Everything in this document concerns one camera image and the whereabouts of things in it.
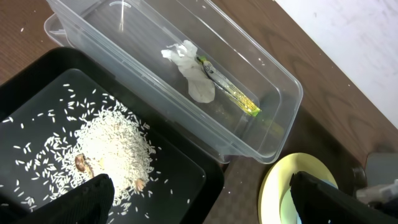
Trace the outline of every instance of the black tray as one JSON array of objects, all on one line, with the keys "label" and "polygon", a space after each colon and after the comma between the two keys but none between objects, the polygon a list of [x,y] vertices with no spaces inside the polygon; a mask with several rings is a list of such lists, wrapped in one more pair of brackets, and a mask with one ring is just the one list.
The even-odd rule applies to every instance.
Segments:
[{"label": "black tray", "polygon": [[[62,86],[64,83],[70,84],[76,93],[75,98],[69,98],[72,93]],[[201,223],[223,186],[223,173],[218,164],[174,131],[165,118],[118,83],[112,74],[86,55],[69,48],[51,50],[0,87],[0,121],[10,115],[14,118],[13,123],[0,123],[0,184],[4,185],[0,188],[0,203],[10,204],[8,208],[0,209],[13,211],[17,217],[21,217],[28,209],[19,202],[28,195],[35,197],[38,207],[49,202],[42,200],[49,193],[48,187],[42,185],[43,180],[30,180],[35,177],[34,171],[31,169],[26,172],[23,165],[16,166],[15,160],[34,159],[36,153],[44,148],[46,138],[53,132],[61,134],[62,127],[67,130],[79,129],[83,122],[67,121],[63,112],[65,105],[71,100],[82,102],[85,97],[88,100],[90,97],[90,101],[96,102],[98,110],[103,100],[102,93],[115,96],[142,122],[149,124],[147,138],[153,145],[162,148],[152,156],[154,161],[151,163],[161,174],[151,173],[150,176],[159,177],[159,180],[149,182],[145,189],[145,192],[151,190],[154,194],[151,198],[148,198],[148,194],[145,194],[145,198],[133,195],[127,215],[116,216],[121,209],[112,208],[114,215],[110,219],[115,218],[115,223]],[[46,112],[50,109],[59,114],[55,117],[55,123],[47,117]],[[38,118],[38,113],[45,114]],[[24,129],[21,129],[21,123],[24,123]],[[74,141],[68,138],[70,144],[74,144]],[[25,155],[22,149],[12,148],[13,145],[23,147],[27,142],[32,142],[30,154]],[[49,154],[49,158],[49,163],[57,164],[52,154]],[[20,198],[13,192],[17,179],[25,192]],[[164,184],[165,179],[169,180],[167,184]],[[149,214],[149,219],[144,216],[145,213]]]}]

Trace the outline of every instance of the dark wood grain surface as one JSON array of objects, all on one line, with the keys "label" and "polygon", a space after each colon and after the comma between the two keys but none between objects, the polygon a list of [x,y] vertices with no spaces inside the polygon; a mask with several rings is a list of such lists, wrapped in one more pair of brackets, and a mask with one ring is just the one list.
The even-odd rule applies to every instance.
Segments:
[{"label": "dark wood grain surface", "polygon": [[[300,80],[302,106],[360,163],[398,149],[398,130],[276,2],[215,3]],[[0,2],[0,84],[56,47],[43,29],[51,14],[44,0]]]}]

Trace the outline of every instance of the clear plastic bin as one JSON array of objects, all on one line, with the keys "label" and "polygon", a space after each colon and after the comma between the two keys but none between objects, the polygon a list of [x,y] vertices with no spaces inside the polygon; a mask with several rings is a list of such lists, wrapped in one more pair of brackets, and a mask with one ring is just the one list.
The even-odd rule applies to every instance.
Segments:
[{"label": "clear plastic bin", "polygon": [[[303,96],[301,84],[214,3],[47,1],[70,45],[102,64],[218,162],[229,162],[230,155],[267,164],[277,159]],[[46,22],[53,39],[62,34],[51,27]],[[187,79],[160,52],[184,40],[262,111],[248,116],[219,90],[211,103],[193,100]]]}]

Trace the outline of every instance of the yellow plate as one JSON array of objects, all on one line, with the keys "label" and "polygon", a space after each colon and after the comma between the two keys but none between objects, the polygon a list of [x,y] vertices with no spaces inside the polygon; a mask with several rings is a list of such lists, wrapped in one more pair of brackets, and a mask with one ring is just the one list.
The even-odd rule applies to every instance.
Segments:
[{"label": "yellow plate", "polygon": [[305,171],[321,180],[337,183],[328,168],[317,158],[306,153],[294,153],[282,158],[264,178],[259,194],[259,221],[261,224],[280,224],[280,204],[289,189],[292,174]]}]

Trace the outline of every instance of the wooden table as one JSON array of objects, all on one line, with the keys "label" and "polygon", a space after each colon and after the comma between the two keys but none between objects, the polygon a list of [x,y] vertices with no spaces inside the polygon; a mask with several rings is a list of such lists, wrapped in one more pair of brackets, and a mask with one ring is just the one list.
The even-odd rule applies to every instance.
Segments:
[{"label": "wooden table", "polygon": [[[362,165],[370,152],[398,149],[398,130],[276,2],[214,2],[299,79],[302,106]],[[43,29],[52,13],[44,0],[0,2],[0,84],[57,46]]]}]

